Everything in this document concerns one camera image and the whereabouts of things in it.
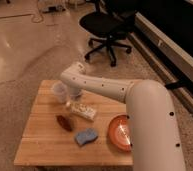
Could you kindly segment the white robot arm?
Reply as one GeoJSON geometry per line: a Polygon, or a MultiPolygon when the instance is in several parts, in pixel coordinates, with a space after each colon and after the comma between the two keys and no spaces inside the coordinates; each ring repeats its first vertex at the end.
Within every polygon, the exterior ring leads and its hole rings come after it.
{"type": "Polygon", "coordinates": [[[71,91],[84,89],[126,105],[133,171],[186,171],[173,101],[161,83],[88,76],[79,62],[60,79],[71,91]]]}

